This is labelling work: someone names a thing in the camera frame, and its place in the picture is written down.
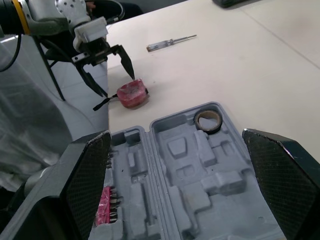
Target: tool case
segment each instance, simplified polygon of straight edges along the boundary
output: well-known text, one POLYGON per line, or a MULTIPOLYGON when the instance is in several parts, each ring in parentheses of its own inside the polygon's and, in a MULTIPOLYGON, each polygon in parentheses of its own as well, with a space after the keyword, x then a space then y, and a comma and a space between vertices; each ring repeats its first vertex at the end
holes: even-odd
POLYGON ((90 240, 282 240, 241 136, 210 102, 111 138, 104 187, 116 189, 116 221, 93 224, 90 240), (220 131, 197 130, 214 110, 220 131))

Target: black cable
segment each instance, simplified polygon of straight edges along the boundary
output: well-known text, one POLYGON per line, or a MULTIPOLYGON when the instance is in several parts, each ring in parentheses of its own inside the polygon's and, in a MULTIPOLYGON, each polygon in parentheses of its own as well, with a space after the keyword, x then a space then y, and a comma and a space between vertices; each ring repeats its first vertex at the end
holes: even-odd
POLYGON ((118 16, 114 16, 114 17, 106 19, 107 24, 114 24, 116 22, 121 21, 124 18, 125 13, 126 13, 122 4, 120 2, 115 1, 115 0, 85 0, 85 2, 112 2, 112 3, 119 5, 119 7, 121 9, 121 13, 118 16))
POLYGON ((52 41, 49 41, 47 39, 42 39, 42 38, 40 39, 40 42, 51 46, 52 48, 57 50, 67 61, 72 63, 74 66, 76 66, 72 58, 69 57, 68 54, 66 54, 66 52, 63 51, 58 45, 54 44, 52 41))
POLYGON ((8 70, 8 69, 15 63, 15 61, 16 61, 18 55, 19 55, 19 52, 20 52, 21 39, 22 39, 22 35, 19 34, 19 35, 18 35, 18 41, 17 41, 17 43, 16 43, 16 48, 15 48, 14 55, 13 55, 11 61, 8 63, 8 65, 5 66, 3 69, 0 69, 0 73, 8 70))

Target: screwdriver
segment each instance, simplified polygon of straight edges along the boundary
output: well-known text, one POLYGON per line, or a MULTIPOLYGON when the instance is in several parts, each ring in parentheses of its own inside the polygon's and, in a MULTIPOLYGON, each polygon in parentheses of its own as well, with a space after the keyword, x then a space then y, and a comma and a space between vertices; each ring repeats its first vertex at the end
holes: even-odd
POLYGON ((181 42, 187 41, 189 39, 193 39, 196 36, 197 35, 192 35, 192 36, 186 36, 186 37, 178 38, 178 39, 175 39, 175 40, 170 39, 170 40, 160 41, 160 42, 148 45, 146 47, 146 49, 150 53, 150 52, 153 52, 153 51, 156 51, 156 50, 159 50, 159 49, 164 49, 166 47, 172 46, 172 45, 177 44, 177 43, 181 43, 181 42))

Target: metal stand leg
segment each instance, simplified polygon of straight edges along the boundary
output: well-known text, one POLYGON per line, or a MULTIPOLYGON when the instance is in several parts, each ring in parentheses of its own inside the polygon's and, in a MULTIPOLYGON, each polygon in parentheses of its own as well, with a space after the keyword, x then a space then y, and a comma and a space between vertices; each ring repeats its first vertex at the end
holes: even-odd
POLYGON ((51 68, 50 68, 50 66, 49 66, 49 63, 48 63, 48 61, 47 61, 47 59, 46 59, 45 53, 44 53, 44 51, 43 51, 43 49, 42 49, 42 47, 41 47, 41 45, 40 45, 39 40, 38 40, 36 37, 33 37, 33 40, 34 40, 35 45, 36 45, 36 47, 38 48, 38 51, 39 51, 39 53, 40 53, 40 55, 41 55, 41 57, 42 57, 42 60, 43 60, 43 62, 44 62, 44 65, 45 65, 47 71, 49 72, 49 75, 50 75, 50 77, 51 77, 51 79, 52 79, 52 81, 53 81, 53 83, 54 83, 54 86, 55 86, 56 90, 58 91, 58 93, 59 93, 59 95, 60 95, 60 98, 61 98, 63 101, 65 101, 66 99, 65 99, 64 95, 62 94, 61 89, 60 89, 60 87, 59 87, 59 84, 58 84, 58 82, 57 82, 57 79, 56 79, 54 73, 52 72, 52 70, 51 70, 51 68))

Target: white table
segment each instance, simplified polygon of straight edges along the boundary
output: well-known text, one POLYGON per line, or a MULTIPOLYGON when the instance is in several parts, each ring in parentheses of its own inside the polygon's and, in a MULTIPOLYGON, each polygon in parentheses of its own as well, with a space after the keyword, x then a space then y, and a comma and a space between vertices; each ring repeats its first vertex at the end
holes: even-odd
MULTIPOLYGON (((130 55, 150 98, 138 109, 109 104, 112 132, 215 101, 239 132, 253 128, 297 140, 320 161, 320 2, 262 0, 221 9, 189 0, 113 25, 107 36, 130 55), (198 37, 148 53, 155 42, 198 37)), ((109 93, 130 81, 108 61, 109 93)))

